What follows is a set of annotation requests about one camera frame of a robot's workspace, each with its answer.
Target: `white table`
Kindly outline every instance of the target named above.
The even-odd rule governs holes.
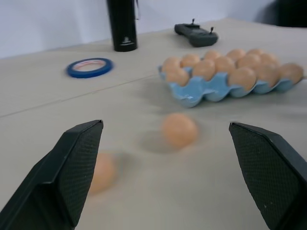
[[[307,31],[224,19],[215,26],[215,49],[259,47],[282,62],[305,68]],[[100,149],[123,152],[116,186],[85,204],[78,230],[265,230],[237,161],[228,126],[240,121],[281,134],[303,156],[307,135],[307,82],[285,94],[204,102],[185,109],[157,76],[166,57],[204,54],[171,30],[139,36],[139,49],[112,51],[110,41],[0,60],[0,207],[61,134],[76,124],[103,119]],[[105,57],[116,67],[105,76],[77,80],[65,67]],[[199,142],[173,152],[160,136],[168,113],[196,119]]]

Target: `egg carton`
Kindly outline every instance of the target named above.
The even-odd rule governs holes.
[[[275,86],[270,87],[268,82],[258,80],[254,87],[246,91],[240,85],[228,86],[228,74],[218,72],[210,81],[206,81],[201,76],[192,76],[192,68],[184,68],[190,75],[190,80],[186,86],[180,86],[175,82],[168,82],[173,97],[184,107],[192,108],[197,106],[203,99],[211,102],[218,102],[227,95],[232,97],[244,97],[253,92],[256,94],[265,94],[276,90],[279,92],[288,91],[293,87],[289,79],[281,79]],[[159,75],[166,82],[166,74],[162,72],[162,66],[158,67]]]

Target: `black remote control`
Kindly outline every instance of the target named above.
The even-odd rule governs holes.
[[[218,40],[217,33],[213,32],[211,27],[210,32],[204,30],[198,24],[194,24],[195,19],[191,24],[176,24],[175,32],[178,35],[184,35],[194,47],[212,46]]]

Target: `tape roll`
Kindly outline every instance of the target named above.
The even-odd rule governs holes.
[[[98,65],[94,70],[83,70],[83,67]],[[66,68],[66,72],[73,78],[93,78],[108,73],[113,68],[111,60],[106,58],[89,58],[71,63]]]

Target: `brown egg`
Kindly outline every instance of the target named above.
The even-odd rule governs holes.
[[[102,192],[109,188],[117,177],[115,162],[108,151],[98,153],[90,194]]]
[[[280,79],[280,73],[277,68],[272,65],[260,65],[255,68],[255,72],[257,79],[268,82],[270,87],[276,85]]]
[[[261,59],[258,55],[247,54],[237,62],[238,68],[249,67],[251,69],[256,68],[261,64]]]
[[[251,49],[246,54],[255,54],[255,55],[259,55],[260,56],[263,53],[264,53],[264,51],[262,49]]]
[[[273,54],[260,55],[262,65],[272,65],[278,67],[280,65],[278,58]]]
[[[226,56],[221,56],[215,60],[215,69],[216,72],[231,73],[236,69],[236,66],[232,59]]]
[[[204,59],[210,59],[210,60],[215,60],[217,58],[219,58],[221,56],[221,54],[219,52],[217,52],[216,50],[209,50],[205,56],[203,57]]]
[[[254,70],[248,67],[236,69],[228,76],[228,85],[240,85],[249,91],[256,84],[257,76]]]
[[[293,84],[298,83],[304,76],[304,69],[295,64],[287,63],[278,68],[282,79],[290,79]]]
[[[185,86],[189,82],[189,74],[182,68],[170,69],[166,72],[166,81],[175,82],[180,86]]]
[[[194,67],[200,60],[197,54],[187,54],[181,60],[181,67]]]
[[[174,68],[180,67],[180,58],[178,57],[169,57],[167,58],[162,65],[162,72],[167,72]]]
[[[237,62],[239,59],[245,56],[245,51],[243,49],[233,49],[226,55],[231,58],[234,62]]]
[[[175,148],[183,148],[195,142],[199,130],[195,122],[180,113],[170,114],[162,124],[162,133],[167,142]]]
[[[215,74],[215,63],[212,60],[202,60],[194,66],[193,76],[202,76],[206,81],[210,81]]]

